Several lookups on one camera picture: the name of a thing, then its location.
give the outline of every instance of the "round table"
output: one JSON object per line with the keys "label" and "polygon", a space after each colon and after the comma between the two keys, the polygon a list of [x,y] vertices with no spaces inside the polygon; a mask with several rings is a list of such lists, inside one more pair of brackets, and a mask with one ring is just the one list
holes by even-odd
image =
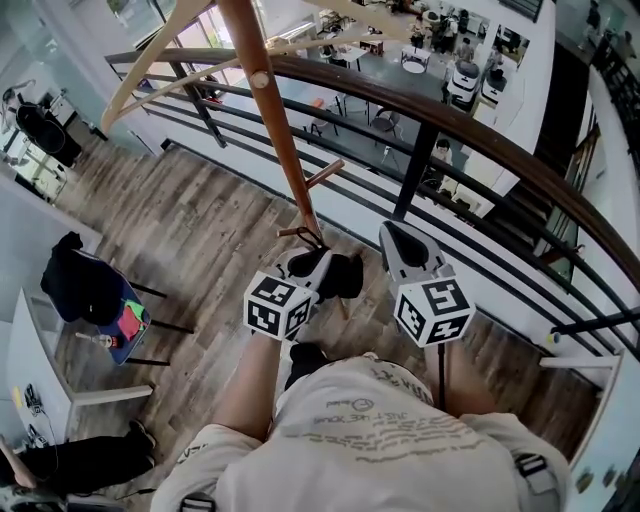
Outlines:
{"label": "round table", "polygon": [[421,62],[416,62],[414,60],[406,60],[402,63],[402,67],[408,71],[409,73],[424,73],[425,67]]}

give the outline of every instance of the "wooden pole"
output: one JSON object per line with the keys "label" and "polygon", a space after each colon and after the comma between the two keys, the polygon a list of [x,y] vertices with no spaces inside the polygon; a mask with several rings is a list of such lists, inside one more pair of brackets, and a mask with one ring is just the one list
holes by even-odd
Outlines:
{"label": "wooden pole", "polygon": [[251,0],[218,0],[217,5],[304,223],[322,238]]}

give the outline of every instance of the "black object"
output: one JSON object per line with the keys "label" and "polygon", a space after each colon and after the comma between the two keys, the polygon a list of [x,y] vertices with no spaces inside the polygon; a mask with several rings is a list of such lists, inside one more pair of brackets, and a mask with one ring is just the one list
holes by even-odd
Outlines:
{"label": "black object", "polygon": [[31,411],[33,416],[37,416],[42,413],[42,402],[36,395],[31,384],[27,385],[27,388],[24,390],[24,401],[27,405],[27,409]]}
{"label": "black object", "polygon": [[469,11],[462,9],[460,11],[460,20],[458,21],[458,32],[461,34],[467,33],[467,27],[469,26]]}
{"label": "black object", "polygon": [[422,34],[413,34],[411,36],[411,46],[422,48],[424,46],[424,36]]}
{"label": "black object", "polygon": [[65,322],[84,318],[109,325],[120,311],[123,278],[100,260],[79,253],[82,241],[67,233],[51,251],[40,288]]}
{"label": "black object", "polygon": [[27,428],[27,437],[32,446],[36,446],[37,448],[46,448],[49,446],[49,442],[31,424],[29,424]]}
{"label": "black object", "polygon": [[9,107],[8,110],[15,114],[16,125],[20,131],[42,151],[58,160],[62,165],[71,167],[82,148],[69,136],[51,112],[45,112],[40,105],[24,101],[19,94],[17,97],[20,101],[18,108]]}
{"label": "black object", "polygon": [[55,155],[62,150],[66,138],[64,129],[47,120],[39,105],[27,101],[9,110],[15,113],[18,128],[42,151]]}
{"label": "black object", "polygon": [[322,353],[320,347],[314,343],[298,343],[293,345],[289,355],[291,356],[292,364],[291,373],[284,385],[285,391],[301,377],[310,375],[331,362]]}
{"label": "black object", "polygon": [[355,299],[362,291],[364,282],[364,267],[360,255],[348,258],[342,254],[334,254],[329,263],[329,269],[324,276],[318,293],[320,299],[340,297]]}
{"label": "black object", "polygon": [[[313,273],[329,249],[315,233],[307,228],[299,228],[296,234],[311,246],[311,251],[291,258],[287,270],[295,277],[306,277]],[[348,258],[342,254],[332,254],[327,273],[317,290],[320,295],[318,304],[336,296],[342,299],[355,299],[360,295],[363,283],[364,265],[360,255],[356,254]]]}
{"label": "black object", "polygon": [[444,356],[445,347],[444,343],[438,345],[438,372],[440,373],[440,381],[438,383],[438,406],[442,412],[447,412],[447,405],[445,403],[445,376],[444,376]]}

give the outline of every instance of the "black buckle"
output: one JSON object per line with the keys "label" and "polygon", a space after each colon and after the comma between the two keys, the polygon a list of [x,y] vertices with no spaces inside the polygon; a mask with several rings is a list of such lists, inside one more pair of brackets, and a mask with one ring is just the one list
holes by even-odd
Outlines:
{"label": "black buckle", "polygon": [[534,455],[531,453],[522,453],[518,455],[514,462],[518,472],[523,478],[529,478],[540,471],[548,468],[547,460],[542,455]]}

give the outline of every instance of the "lower floor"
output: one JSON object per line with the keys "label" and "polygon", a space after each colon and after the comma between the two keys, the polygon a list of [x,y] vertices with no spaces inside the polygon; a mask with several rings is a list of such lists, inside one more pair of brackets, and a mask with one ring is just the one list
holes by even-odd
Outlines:
{"label": "lower floor", "polygon": [[[117,367],[102,348],[75,338],[89,326],[65,329],[56,358],[75,389],[154,387],[148,399],[87,407],[76,418],[74,438],[123,433],[131,417],[156,436],[156,468],[108,491],[122,496],[157,486],[210,421],[248,338],[244,290],[258,269],[297,245],[294,237],[276,238],[276,231],[301,222],[289,202],[189,152],[169,148],[161,158],[138,156],[95,138],[83,146],[56,206],[104,235],[100,258],[168,294],[143,296],[154,318],[196,331],[150,330],[134,356],[169,360],[169,367]],[[380,254],[326,223],[322,231],[334,251],[361,253],[364,289],[347,301],[346,320],[335,301],[325,303],[312,321],[311,339],[330,359],[375,351],[425,381],[422,351],[393,321]],[[570,371],[540,368],[539,349],[481,313],[464,343],[500,410],[516,414],[571,457],[597,406],[597,390]],[[148,500],[133,497],[130,509],[148,509]]]}

